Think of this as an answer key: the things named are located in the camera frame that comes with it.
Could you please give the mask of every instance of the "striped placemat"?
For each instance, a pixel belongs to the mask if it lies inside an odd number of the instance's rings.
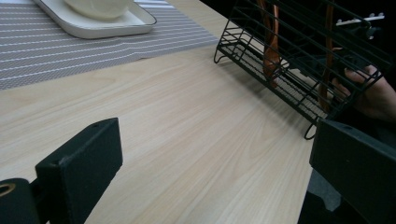
[[[88,40],[31,0],[0,0],[0,90],[218,43],[166,1],[135,1],[157,19],[149,33]]]

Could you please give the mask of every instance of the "wooden table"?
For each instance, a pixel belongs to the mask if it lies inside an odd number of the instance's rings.
[[[169,3],[220,37],[198,0]],[[86,223],[296,223],[311,174],[308,121],[216,46],[0,91],[0,179],[91,123],[118,117],[124,163]]]

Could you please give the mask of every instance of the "person's hand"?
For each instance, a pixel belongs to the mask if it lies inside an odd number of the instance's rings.
[[[362,72],[345,70],[346,77],[357,83],[364,83],[365,79],[375,72],[376,68],[372,65],[365,67]],[[332,80],[332,84],[342,93],[339,94],[342,98],[350,95],[350,91],[337,78]],[[354,107],[372,119],[396,123],[396,91],[383,77],[359,96]]]

